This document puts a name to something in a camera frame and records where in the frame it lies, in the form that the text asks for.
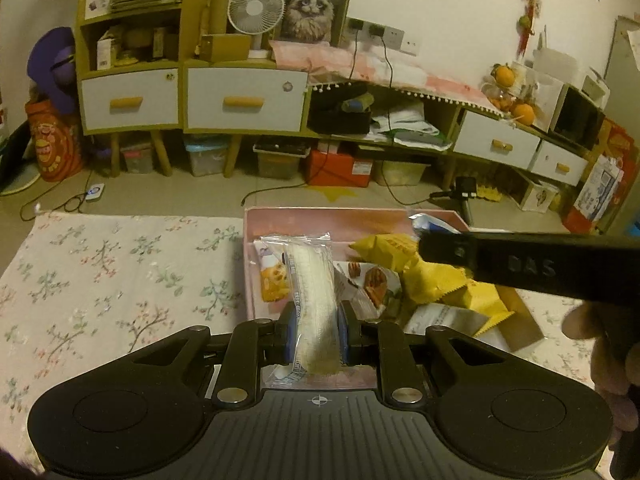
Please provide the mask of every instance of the ridged gray surface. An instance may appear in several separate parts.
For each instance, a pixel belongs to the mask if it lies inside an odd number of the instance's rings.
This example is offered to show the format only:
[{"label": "ridged gray surface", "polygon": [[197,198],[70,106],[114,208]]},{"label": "ridged gray surface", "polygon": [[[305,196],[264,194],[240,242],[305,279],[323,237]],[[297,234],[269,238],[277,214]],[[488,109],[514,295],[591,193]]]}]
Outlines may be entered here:
[{"label": "ridged gray surface", "polygon": [[[326,402],[319,405],[319,396]],[[361,390],[268,391],[257,406],[217,415],[189,452],[136,480],[500,478],[450,452],[420,414],[387,408]],[[569,478],[600,477],[584,471]]]}]

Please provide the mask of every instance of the tiled floor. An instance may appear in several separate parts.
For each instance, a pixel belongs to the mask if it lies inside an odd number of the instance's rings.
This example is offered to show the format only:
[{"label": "tiled floor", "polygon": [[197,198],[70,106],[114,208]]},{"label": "tiled floor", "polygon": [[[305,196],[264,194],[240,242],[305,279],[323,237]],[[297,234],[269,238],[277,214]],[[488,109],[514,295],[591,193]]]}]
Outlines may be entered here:
[{"label": "tiled floor", "polygon": [[[324,190],[279,189],[251,195],[244,206],[242,197],[256,189],[276,186],[302,184],[302,176],[294,180],[272,180],[255,174],[252,160],[241,161],[231,179],[221,174],[195,178],[187,171],[186,164],[174,169],[171,177],[159,173],[128,174],[117,178],[105,178],[93,174],[92,183],[105,182],[103,196],[98,202],[87,203],[83,211],[88,214],[102,215],[194,215],[227,216],[242,218],[245,207],[251,206],[312,206],[312,207],[402,207],[389,193],[386,187],[371,182],[369,187],[331,189],[325,195]],[[67,198],[81,192],[87,171],[63,182],[40,202],[43,210],[64,202]],[[423,182],[415,187],[394,187],[393,192],[402,202],[417,202],[428,198],[429,194],[439,190],[438,177],[427,170]],[[38,181],[30,189],[13,196],[0,197],[0,272],[9,264],[24,237],[29,233],[33,222],[23,222],[19,210],[27,200],[32,200],[51,184]],[[433,204],[424,201],[422,208],[446,208],[446,202]],[[471,205],[476,227],[501,228],[520,232],[564,232],[557,214],[522,212],[515,203],[504,198],[499,203],[474,200]],[[25,208],[25,216],[33,214],[33,207]]]}]

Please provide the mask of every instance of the wooden cabinet leg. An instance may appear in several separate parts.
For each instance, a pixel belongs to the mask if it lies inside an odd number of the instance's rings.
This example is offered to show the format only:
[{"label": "wooden cabinet leg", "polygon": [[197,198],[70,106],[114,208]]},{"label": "wooden cabinet leg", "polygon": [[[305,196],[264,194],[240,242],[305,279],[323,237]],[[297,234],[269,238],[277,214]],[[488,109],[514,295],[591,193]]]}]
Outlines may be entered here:
[{"label": "wooden cabinet leg", "polygon": [[120,175],[120,134],[111,134],[111,176]]},{"label": "wooden cabinet leg", "polygon": [[169,156],[166,154],[166,148],[164,141],[162,140],[162,132],[160,130],[151,130],[151,141],[156,149],[158,155],[158,161],[160,162],[160,168],[164,176],[171,176],[173,170],[171,169],[171,163],[169,162]]},{"label": "wooden cabinet leg", "polygon": [[242,143],[242,135],[232,135],[229,149],[226,152],[225,161],[225,178],[230,178],[234,174],[234,168],[236,166],[236,159],[238,159],[238,153],[240,152],[240,144]]},{"label": "wooden cabinet leg", "polygon": [[451,189],[451,183],[453,182],[453,175],[456,173],[456,158],[454,156],[448,156],[444,165],[444,178],[442,179],[442,189],[448,191]]}]

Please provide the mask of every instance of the yellow star on floor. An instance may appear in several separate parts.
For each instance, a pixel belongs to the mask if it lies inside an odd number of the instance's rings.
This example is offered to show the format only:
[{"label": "yellow star on floor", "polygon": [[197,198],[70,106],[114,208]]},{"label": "yellow star on floor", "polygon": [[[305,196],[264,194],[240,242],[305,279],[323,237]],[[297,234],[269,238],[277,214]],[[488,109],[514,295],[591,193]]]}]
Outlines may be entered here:
[{"label": "yellow star on floor", "polygon": [[319,191],[329,202],[335,202],[341,196],[357,196],[353,189],[339,186],[308,186],[309,189]]}]

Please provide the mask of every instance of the blue lid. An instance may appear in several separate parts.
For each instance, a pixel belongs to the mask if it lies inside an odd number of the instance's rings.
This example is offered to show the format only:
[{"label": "blue lid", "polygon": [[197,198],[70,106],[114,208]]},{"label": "blue lid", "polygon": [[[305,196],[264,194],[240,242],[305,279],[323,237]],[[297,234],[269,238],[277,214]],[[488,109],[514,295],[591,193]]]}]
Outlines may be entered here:
[{"label": "blue lid", "polygon": [[188,152],[208,152],[228,148],[228,135],[183,135],[184,147]]}]

